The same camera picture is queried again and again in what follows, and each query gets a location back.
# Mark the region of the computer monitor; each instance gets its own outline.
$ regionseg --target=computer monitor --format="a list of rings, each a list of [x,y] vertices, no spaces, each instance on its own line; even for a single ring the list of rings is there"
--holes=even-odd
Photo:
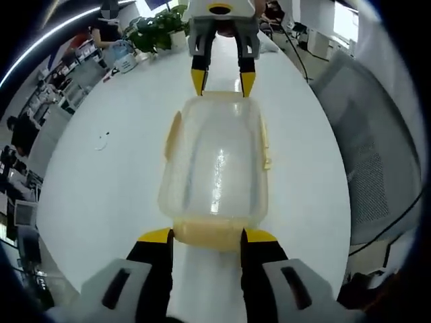
[[[38,204],[35,202],[20,201],[15,202],[14,223],[16,226],[26,225],[36,227],[36,212]]]

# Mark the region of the desk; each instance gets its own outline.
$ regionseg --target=desk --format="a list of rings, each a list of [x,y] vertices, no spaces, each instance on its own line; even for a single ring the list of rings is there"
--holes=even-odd
[[[100,82],[67,125],[49,164],[37,224],[79,291],[147,231],[169,227],[157,204],[164,144],[176,111],[195,96],[187,52]],[[282,52],[256,61],[251,96],[267,121],[273,167],[261,228],[337,296],[350,245],[350,203],[337,142],[318,100]],[[213,44],[208,90],[239,88],[234,39]],[[104,149],[99,137],[109,132]],[[185,322],[246,322],[239,258],[175,242],[168,313]]]

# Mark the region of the transparent plastic container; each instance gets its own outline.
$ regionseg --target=transparent plastic container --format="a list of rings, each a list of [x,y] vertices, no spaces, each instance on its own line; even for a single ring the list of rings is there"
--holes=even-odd
[[[257,104],[235,92],[205,92],[175,116],[158,202],[178,240],[236,250],[266,216],[263,128]]]

